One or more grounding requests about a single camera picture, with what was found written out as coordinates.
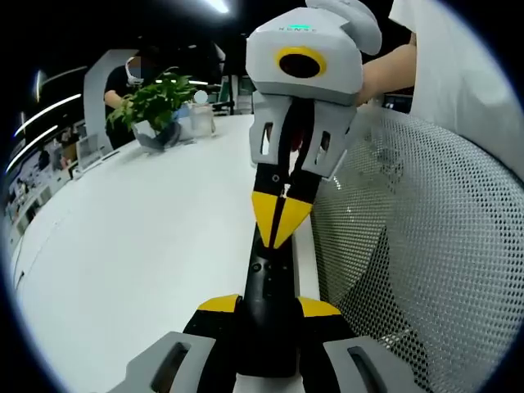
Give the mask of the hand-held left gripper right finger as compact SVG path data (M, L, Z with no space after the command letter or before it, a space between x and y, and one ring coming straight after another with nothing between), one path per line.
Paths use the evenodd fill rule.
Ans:
M298 367L306 392L421 392L411 367L358 337L333 305L300 296Z

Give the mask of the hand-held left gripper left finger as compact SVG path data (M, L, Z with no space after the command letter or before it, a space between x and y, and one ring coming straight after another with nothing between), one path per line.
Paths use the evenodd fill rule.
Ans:
M232 392L237 380L238 294L199 305L182 332L168 332L130 360L112 392Z

